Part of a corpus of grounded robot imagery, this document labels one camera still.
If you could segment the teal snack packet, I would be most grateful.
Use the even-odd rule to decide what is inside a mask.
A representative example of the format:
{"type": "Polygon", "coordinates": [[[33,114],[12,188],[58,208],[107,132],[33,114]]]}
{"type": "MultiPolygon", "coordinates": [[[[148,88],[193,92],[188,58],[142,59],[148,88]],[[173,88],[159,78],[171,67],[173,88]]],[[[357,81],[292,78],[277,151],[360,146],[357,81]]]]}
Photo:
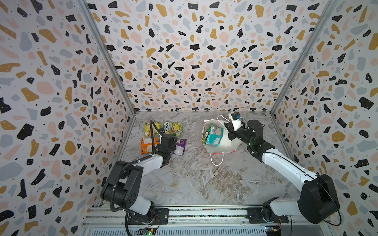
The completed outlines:
{"type": "Polygon", "coordinates": [[[204,141],[206,145],[219,146],[223,137],[223,128],[211,124],[206,130],[204,141]]]}

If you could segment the purple snack packet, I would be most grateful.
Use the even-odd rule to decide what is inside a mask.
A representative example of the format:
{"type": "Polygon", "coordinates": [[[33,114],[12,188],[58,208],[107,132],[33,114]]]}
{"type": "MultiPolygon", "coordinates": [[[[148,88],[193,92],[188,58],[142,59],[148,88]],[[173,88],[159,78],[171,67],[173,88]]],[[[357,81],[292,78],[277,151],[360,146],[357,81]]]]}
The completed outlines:
{"type": "Polygon", "coordinates": [[[175,143],[176,149],[172,152],[173,154],[184,156],[185,150],[186,150],[186,139],[178,139],[175,143]]]}

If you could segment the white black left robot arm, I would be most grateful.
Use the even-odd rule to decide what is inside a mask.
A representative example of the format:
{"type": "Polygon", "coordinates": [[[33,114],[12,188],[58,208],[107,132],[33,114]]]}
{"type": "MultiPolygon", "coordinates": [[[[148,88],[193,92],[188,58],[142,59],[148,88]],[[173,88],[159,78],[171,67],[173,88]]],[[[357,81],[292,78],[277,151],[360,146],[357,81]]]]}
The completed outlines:
{"type": "Polygon", "coordinates": [[[141,181],[145,175],[169,164],[177,141],[177,137],[164,134],[150,155],[132,162],[116,162],[100,193],[112,212],[123,209],[149,222],[154,219],[155,204],[139,195],[141,181]]]}

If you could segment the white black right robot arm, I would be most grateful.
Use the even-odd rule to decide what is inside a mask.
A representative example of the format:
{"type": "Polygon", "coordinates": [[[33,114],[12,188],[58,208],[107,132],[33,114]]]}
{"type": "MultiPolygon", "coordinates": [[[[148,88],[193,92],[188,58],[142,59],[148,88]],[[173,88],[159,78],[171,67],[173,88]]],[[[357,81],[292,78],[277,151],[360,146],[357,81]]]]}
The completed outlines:
{"type": "Polygon", "coordinates": [[[247,151],[258,161],[272,167],[300,192],[298,198],[279,197],[265,201],[260,217],[267,223],[281,216],[302,216],[312,224],[327,222],[328,217],[340,212],[334,182],[327,174],[317,175],[282,154],[263,138],[263,125],[257,120],[242,121],[238,112],[229,115],[225,124],[228,138],[246,144],[247,151]]]}

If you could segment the orange snack packet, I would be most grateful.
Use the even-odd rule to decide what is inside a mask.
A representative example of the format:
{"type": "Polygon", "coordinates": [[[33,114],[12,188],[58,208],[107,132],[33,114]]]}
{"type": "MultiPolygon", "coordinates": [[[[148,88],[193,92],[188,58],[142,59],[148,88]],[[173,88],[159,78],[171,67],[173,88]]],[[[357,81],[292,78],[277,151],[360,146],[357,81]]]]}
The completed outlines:
{"type": "MultiPolygon", "coordinates": [[[[154,144],[155,146],[157,144],[160,144],[160,137],[154,137],[154,144]]],[[[142,138],[141,139],[141,154],[149,154],[153,150],[153,145],[152,145],[152,138],[142,138]]]]}

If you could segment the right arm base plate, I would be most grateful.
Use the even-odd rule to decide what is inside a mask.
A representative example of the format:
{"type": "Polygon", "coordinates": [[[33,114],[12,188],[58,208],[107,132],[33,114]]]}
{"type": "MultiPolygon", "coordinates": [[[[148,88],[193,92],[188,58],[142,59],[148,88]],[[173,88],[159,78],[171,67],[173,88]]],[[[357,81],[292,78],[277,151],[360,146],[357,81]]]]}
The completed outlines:
{"type": "Polygon", "coordinates": [[[247,208],[246,218],[251,224],[289,223],[287,216],[277,216],[268,207],[249,207],[247,208]]]}

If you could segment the red paper bag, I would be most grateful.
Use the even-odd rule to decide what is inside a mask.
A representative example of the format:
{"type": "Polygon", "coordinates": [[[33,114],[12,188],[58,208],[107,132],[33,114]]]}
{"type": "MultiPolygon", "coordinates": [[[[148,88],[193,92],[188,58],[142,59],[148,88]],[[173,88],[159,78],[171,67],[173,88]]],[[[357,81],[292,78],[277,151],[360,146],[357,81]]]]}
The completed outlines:
{"type": "Polygon", "coordinates": [[[224,155],[235,152],[242,143],[237,138],[229,139],[230,131],[225,126],[228,123],[230,123],[230,118],[225,118],[222,115],[218,115],[216,119],[204,120],[201,143],[210,154],[210,160],[214,166],[220,166],[223,163],[224,155]],[[219,164],[214,162],[214,155],[221,155],[219,164]]]}

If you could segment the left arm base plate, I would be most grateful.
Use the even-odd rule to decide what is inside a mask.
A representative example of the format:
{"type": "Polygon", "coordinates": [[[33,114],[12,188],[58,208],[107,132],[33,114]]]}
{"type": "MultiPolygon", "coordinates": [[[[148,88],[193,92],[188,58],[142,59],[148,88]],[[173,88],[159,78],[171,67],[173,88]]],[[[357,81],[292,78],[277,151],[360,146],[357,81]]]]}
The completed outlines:
{"type": "Polygon", "coordinates": [[[132,214],[127,217],[128,225],[167,225],[169,219],[169,208],[156,208],[146,215],[132,214]]]}

